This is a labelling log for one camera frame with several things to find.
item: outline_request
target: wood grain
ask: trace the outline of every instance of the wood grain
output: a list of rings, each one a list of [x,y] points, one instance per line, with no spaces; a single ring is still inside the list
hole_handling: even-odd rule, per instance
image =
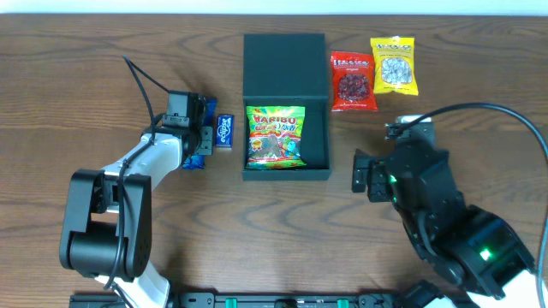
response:
[[[491,101],[548,132],[548,20],[439,16],[0,16],[0,306],[67,306],[99,284],[61,267],[70,176],[125,154],[147,124],[121,55],[169,88],[218,97],[235,114],[231,151],[173,172],[153,194],[152,261],[182,286],[219,292],[358,292],[437,278],[389,204],[350,192],[356,148],[385,154],[385,122]],[[327,182],[242,182],[243,33],[325,33],[328,50],[370,53],[369,38],[416,37],[420,95],[378,96],[379,112],[331,114]],[[167,97],[146,85],[153,108]],[[536,254],[543,157],[515,120],[488,111],[437,119],[438,144],[467,201],[498,213]]]

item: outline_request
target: green light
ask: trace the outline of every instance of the green light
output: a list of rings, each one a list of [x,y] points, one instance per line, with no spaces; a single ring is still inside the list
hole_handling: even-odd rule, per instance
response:
[[[484,249],[482,250],[479,255],[485,260],[489,260],[489,258],[491,257],[491,252],[489,251],[489,249]]]

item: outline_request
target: white background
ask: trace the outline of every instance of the white background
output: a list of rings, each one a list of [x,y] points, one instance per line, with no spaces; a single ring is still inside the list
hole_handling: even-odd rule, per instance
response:
[[[548,15],[548,0],[0,0],[4,13]]]

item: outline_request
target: blue candy package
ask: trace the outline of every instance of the blue candy package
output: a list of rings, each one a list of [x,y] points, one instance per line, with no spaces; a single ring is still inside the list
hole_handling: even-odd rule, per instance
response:
[[[212,126],[213,124],[213,114],[217,108],[217,99],[208,98],[207,99],[207,113],[205,114],[204,121],[202,122],[203,126]],[[206,157],[203,155],[192,155],[187,158],[185,163],[182,165],[183,169],[194,170],[194,169],[203,169],[204,162]]]

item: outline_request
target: blue wrapper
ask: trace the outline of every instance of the blue wrapper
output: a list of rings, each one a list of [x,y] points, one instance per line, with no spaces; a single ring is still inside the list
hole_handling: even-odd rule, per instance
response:
[[[213,124],[213,114],[217,108],[217,99],[208,98],[207,99],[207,113],[205,114],[204,121],[202,122],[203,126],[211,126]],[[203,155],[192,155],[187,158],[185,163],[182,165],[183,169],[194,170],[194,169],[203,169],[205,166],[206,157]]]
[[[217,117],[217,136],[215,146],[223,148],[232,147],[232,134],[234,133],[234,116],[219,115]]]

